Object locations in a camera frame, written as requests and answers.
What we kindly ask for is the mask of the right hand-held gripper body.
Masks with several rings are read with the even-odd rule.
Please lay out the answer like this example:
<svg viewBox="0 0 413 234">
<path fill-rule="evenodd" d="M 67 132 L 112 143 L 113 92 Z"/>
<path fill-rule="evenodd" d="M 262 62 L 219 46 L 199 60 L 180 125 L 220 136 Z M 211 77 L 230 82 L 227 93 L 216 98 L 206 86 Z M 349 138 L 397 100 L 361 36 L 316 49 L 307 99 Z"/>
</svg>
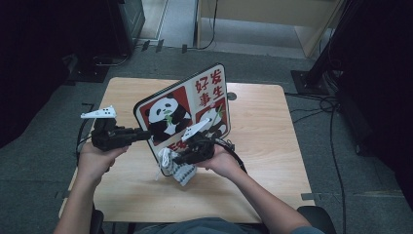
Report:
<svg viewBox="0 0 413 234">
<path fill-rule="evenodd" d="M 181 138 L 186 144 L 187 148 L 180 155 L 194 153 L 196 160 L 194 164 L 210 159 L 214 154 L 214 143 L 211 138 L 208 138 L 203 132 L 202 128 L 211 121 L 210 118 L 188 127 Z"/>
</svg>

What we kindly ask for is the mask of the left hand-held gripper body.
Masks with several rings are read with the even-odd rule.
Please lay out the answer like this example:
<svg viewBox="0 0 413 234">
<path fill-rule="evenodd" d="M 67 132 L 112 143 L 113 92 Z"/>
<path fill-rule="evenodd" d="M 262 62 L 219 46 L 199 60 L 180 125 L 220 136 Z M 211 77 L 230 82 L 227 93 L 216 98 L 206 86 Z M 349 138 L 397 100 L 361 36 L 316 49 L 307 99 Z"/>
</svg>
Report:
<svg viewBox="0 0 413 234">
<path fill-rule="evenodd" d="M 94 129 L 90 135 L 94 147 L 109 151 L 143 140 L 143 131 L 140 128 L 118 126 L 116 117 L 117 112 L 112 105 L 81 114 L 82 119 L 94 119 Z"/>
</svg>

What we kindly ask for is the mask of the white patterned cloth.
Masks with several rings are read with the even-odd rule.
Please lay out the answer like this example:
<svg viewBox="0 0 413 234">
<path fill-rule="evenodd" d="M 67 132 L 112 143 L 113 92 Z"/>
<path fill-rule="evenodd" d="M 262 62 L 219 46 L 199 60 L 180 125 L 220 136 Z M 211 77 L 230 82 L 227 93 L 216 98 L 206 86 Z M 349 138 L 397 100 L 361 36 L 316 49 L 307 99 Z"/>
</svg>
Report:
<svg viewBox="0 0 413 234">
<path fill-rule="evenodd" d="M 197 168 L 186 163 L 177 164 L 174 159 L 178 157 L 177 152 L 163 148 L 157 155 L 158 165 L 164 176 L 172 176 L 181 186 L 185 186 L 196 174 Z"/>
</svg>

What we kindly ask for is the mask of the panda print board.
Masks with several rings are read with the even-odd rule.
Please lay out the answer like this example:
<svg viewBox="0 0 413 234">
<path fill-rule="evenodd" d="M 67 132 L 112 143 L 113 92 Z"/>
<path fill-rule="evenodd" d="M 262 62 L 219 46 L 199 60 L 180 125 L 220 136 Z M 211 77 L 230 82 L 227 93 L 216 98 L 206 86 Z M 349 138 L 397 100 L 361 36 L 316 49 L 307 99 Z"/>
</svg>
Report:
<svg viewBox="0 0 413 234">
<path fill-rule="evenodd" d="M 202 132 L 218 142 L 231 130 L 225 67 L 214 64 L 139 101 L 133 109 L 139 127 L 153 133 L 148 144 L 157 160 L 169 148 L 179 155 L 187 148 L 181 139 L 186 129 L 206 118 Z"/>
</svg>

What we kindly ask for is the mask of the person's right hand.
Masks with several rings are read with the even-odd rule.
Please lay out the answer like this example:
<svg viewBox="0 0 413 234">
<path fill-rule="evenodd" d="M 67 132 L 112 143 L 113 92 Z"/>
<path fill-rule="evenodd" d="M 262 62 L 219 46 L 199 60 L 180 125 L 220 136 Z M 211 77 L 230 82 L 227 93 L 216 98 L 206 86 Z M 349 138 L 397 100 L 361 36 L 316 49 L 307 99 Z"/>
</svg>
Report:
<svg viewBox="0 0 413 234">
<path fill-rule="evenodd" d="M 213 170 L 216 174 L 230 180 L 244 175 L 244 171 L 236 159 L 219 145 L 214 145 L 214 154 L 210 159 L 197 163 L 196 166 L 206 170 Z"/>
</svg>

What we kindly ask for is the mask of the person's left hand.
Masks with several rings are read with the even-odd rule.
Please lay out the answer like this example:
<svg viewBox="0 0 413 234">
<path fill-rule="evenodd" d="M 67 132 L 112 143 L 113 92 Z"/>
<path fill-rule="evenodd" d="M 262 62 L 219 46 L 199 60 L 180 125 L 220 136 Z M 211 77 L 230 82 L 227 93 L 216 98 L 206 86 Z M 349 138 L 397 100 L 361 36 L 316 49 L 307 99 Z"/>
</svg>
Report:
<svg viewBox="0 0 413 234">
<path fill-rule="evenodd" d="M 102 151 L 91 142 L 83 145 L 76 180 L 87 186 L 97 186 L 102 176 L 114 165 L 116 159 L 128 151 L 128 147 Z"/>
</svg>

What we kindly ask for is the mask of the black stand base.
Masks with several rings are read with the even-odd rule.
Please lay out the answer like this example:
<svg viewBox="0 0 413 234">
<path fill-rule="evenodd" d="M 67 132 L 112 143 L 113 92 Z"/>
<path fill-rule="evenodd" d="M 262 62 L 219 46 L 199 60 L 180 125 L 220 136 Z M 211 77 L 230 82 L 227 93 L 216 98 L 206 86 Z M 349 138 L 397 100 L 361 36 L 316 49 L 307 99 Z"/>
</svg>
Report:
<svg viewBox="0 0 413 234">
<path fill-rule="evenodd" d="M 67 83 L 75 82 L 89 82 L 89 83 L 103 83 L 106 74 L 109 70 L 108 66 L 92 65 L 87 68 L 83 68 L 78 58 L 72 54 L 63 59 L 69 75 L 66 80 Z"/>
</svg>

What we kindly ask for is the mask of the person's grey-blue shirt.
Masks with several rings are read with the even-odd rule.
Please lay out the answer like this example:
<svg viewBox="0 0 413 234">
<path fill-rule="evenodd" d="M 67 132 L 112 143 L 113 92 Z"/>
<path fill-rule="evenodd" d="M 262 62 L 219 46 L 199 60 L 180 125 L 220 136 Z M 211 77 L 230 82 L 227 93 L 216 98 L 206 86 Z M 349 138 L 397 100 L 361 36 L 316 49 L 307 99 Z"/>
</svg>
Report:
<svg viewBox="0 0 413 234">
<path fill-rule="evenodd" d="M 266 220 L 263 224 L 242 224 L 220 217 L 202 217 L 176 223 L 161 223 L 135 230 L 133 234 L 324 234 L 300 216 Z"/>
</svg>

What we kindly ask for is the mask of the dark cabinet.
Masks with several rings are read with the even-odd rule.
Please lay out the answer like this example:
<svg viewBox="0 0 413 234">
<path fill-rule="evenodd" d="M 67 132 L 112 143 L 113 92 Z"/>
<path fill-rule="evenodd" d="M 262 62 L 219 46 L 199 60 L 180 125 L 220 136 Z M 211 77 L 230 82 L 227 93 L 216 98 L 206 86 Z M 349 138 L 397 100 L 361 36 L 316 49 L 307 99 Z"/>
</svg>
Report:
<svg viewBox="0 0 413 234">
<path fill-rule="evenodd" d="M 129 56 L 139 38 L 145 16 L 142 0 L 108 0 L 117 51 Z"/>
</svg>

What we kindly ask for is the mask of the black metal stand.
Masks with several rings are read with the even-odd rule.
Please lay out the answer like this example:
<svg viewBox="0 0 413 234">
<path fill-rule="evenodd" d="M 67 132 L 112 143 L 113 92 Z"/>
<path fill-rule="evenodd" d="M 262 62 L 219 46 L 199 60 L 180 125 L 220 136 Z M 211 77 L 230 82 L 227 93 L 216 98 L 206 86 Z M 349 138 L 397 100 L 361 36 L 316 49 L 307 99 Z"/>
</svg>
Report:
<svg viewBox="0 0 413 234">
<path fill-rule="evenodd" d="M 337 47 L 343 42 L 344 29 L 351 21 L 355 5 L 356 0 L 345 0 L 344 10 L 339 16 L 337 26 L 331 31 L 329 40 L 313 67 L 309 71 L 290 71 L 298 94 L 328 95 L 323 76 L 342 65 Z"/>
</svg>

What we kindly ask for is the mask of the beige wooden cabinet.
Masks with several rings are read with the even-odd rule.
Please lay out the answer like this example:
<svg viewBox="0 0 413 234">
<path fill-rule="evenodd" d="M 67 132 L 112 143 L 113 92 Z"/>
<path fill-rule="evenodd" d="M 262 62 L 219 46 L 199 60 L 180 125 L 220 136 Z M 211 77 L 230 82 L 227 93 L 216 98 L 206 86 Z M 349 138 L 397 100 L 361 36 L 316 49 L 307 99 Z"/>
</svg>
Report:
<svg viewBox="0 0 413 234">
<path fill-rule="evenodd" d="M 240 20 L 293 25 L 309 58 L 321 36 L 334 22 L 346 0 L 198 0 L 197 46 L 201 46 L 201 19 Z"/>
</svg>

